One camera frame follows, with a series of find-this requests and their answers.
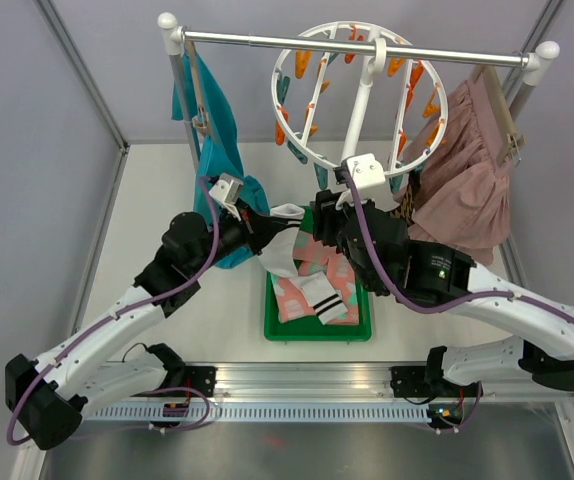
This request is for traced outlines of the white striped sock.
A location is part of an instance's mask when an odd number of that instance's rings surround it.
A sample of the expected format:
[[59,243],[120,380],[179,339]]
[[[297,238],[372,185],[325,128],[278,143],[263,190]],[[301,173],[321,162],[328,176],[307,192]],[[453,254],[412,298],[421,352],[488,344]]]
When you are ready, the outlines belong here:
[[323,272],[297,278],[298,289],[323,325],[347,319],[348,308]]
[[269,244],[261,250],[259,260],[266,271],[283,278],[298,275],[293,260],[293,249],[300,230],[305,210],[297,205],[287,203],[270,209],[274,220],[286,220],[287,228],[277,233]]

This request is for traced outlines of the brown argyle sock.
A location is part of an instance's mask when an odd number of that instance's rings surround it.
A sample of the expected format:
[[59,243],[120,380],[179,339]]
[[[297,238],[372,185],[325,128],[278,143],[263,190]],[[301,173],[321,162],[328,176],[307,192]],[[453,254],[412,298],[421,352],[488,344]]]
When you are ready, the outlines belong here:
[[412,171],[408,177],[408,183],[404,193],[398,200],[398,206],[389,212],[391,218],[402,219],[407,226],[414,224],[413,213],[415,210],[415,195],[421,189],[420,174]]

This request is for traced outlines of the white round clip hanger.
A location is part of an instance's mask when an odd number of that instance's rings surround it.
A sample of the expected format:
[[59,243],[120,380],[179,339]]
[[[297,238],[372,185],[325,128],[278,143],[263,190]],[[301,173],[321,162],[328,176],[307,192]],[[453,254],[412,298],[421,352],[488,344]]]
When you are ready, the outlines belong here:
[[[326,23],[301,33],[299,38],[316,46],[285,48],[274,64],[271,99],[276,118],[275,143],[286,146],[299,162],[311,164],[319,186],[322,189],[328,186],[329,175],[339,162],[317,152],[310,141],[319,130],[315,118],[319,101],[331,85],[328,75],[334,62],[342,58],[346,65],[359,63],[360,74],[340,159],[357,153],[375,79],[383,74],[388,78],[396,77],[400,86],[394,103],[391,146],[383,167],[385,176],[393,179],[420,170],[440,145],[448,121],[448,95],[430,58],[414,57],[411,43],[405,38],[369,23]],[[305,107],[302,122],[294,122],[286,108],[290,81],[304,78],[311,66],[315,68],[311,99]],[[413,153],[405,121],[423,82],[431,86],[422,112],[422,116],[430,121],[430,130],[420,151]]]

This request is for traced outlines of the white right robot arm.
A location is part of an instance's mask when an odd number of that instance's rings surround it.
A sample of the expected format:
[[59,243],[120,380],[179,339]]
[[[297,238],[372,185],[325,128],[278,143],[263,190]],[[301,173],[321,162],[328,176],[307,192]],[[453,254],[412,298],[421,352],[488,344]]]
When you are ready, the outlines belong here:
[[341,253],[365,290],[419,314],[461,315],[508,335],[473,347],[433,347],[416,373],[394,368],[396,396],[472,396],[485,381],[519,376],[574,393],[574,306],[508,282],[446,245],[410,239],[403,219],[371,201],[355,209],[325,190],[311,211],[315,240]]

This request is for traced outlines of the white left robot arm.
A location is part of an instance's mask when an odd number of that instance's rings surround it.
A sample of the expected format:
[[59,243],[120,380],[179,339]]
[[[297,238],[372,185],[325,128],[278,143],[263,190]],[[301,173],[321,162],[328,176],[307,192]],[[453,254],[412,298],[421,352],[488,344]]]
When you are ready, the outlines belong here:
[[5,366],[5,404],[12,413],[7,441],[50,450],[67,440],[91,413],[123,398],[156,390],[177,395],[185,383],[182,359],[169,347],[103,370],[106,360],[136,336],[162,322],[195,295],[202,274],[241,247],[262,254],[281,234],[294,233],[305,215],[293,204],[267,214],[243,201],[210,222],[196,212],[174,217],[154,259],[100,318],[52,349]]

